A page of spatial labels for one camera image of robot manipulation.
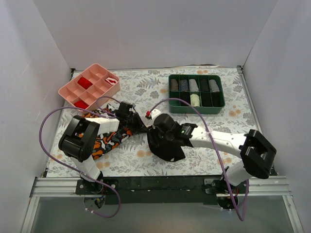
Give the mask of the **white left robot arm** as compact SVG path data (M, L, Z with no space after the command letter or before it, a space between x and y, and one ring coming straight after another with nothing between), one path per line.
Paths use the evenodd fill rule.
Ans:
M58 143L59 149L87 180L86 187L92 194L99 194L104 187L103 174L95 160L134 134L147 131L134 106L129 103L123 101L118 109L102 113L75 115Z

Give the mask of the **black underwear beige waistband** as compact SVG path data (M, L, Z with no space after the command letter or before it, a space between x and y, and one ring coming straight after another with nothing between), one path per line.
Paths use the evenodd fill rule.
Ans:
M167 162L177 162L185 159L185 154L181 146L169 141L158 129L149 127L147 130L147 140L150 151Z

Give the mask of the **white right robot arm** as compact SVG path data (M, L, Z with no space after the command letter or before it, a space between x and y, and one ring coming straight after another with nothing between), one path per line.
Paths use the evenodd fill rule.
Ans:
M185 158L182 147L217 148L241 159L225 169L220 188L233 192L237 186L251 177L268 179L276 156L275 147L257 130L248 133L206 132L196 124L179 124L165 113L155 109L150 113L152 125L147 130L151 152L167 162Z

